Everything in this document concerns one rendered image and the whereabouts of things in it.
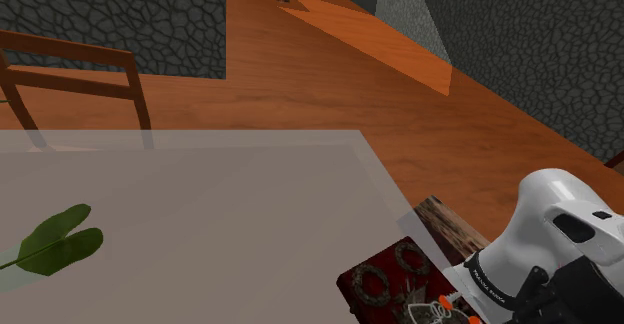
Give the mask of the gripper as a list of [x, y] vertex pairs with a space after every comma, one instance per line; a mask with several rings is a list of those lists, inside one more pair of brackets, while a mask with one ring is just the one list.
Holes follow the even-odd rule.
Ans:
[[[534, 266], [516, 298], [506, 324], [523, 324], [537, 314], [537, 298], [548, 273]], [[546, 285], [547, 302], [532, 324], [624, 324], [624, 295], [583, 256], [558, 269]]]

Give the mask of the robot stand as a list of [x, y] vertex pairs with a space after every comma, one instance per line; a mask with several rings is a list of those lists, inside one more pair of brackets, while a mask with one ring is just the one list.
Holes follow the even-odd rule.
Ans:
[[452, 266], [463, 263], [490, 242], [436, 196], [413, 207], [427, 231]]

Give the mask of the red patterned flat box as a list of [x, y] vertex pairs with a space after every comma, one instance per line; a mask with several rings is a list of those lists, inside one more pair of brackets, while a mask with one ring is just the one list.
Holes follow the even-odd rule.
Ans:
[[359, 324], [484, 324], [409, 237], [342, 273], [336, 285]]

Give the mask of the glass table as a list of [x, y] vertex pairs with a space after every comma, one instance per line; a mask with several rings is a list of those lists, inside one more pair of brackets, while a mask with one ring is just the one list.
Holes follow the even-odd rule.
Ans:
[[338, 276], [412, 237], [443, 255], [355, 130], [0, 131], [0, 252], [78, 204], [91, 257], [0, 293], [0, 324], [357, 324]]

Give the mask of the green leaf plant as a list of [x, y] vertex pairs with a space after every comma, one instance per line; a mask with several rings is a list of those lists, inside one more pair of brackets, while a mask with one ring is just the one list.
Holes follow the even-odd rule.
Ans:
[[102, 230], [92, 227], [71, 234], [91, 211], [90, 205], [81, 203], [47, 218], [21, 241], [17, 255], [1, 264], [0, 270], [17, 266], [30, 273], [51, 276], [92, 256], [103, 245]]

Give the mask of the brown wooden chair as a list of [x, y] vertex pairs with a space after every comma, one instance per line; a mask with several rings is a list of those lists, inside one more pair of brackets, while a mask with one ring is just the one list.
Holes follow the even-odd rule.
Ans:
[[[128, 83], [118, 85], [19, 70], [8, 61], [6, 50], [117, 66], [125, 70]], [[3, 101], [10, 106], [33, 145], [40, 150], [50, 151], [52, 147], [39, 132], [38, 126], [18, 92], [19, 85], [130, 100], [137, 112], [143, 146], [146, 149], [154, 147], [147, 103], [134, 55], [129, 51], [0, 30], [0, 90], [5, 95]]]

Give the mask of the clear glass vase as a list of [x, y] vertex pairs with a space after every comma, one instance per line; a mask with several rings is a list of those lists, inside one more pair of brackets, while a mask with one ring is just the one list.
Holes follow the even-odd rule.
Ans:
[[[12, 248], [0, 252], [0, 266], [16, 260], [18, 258], [19, 251], [20, 245], [16, 244]], [[23, 270], [16, 264], [13, 264], [0, 270], [0, 293], [15, 290], [43, 278], [43, 275]]]

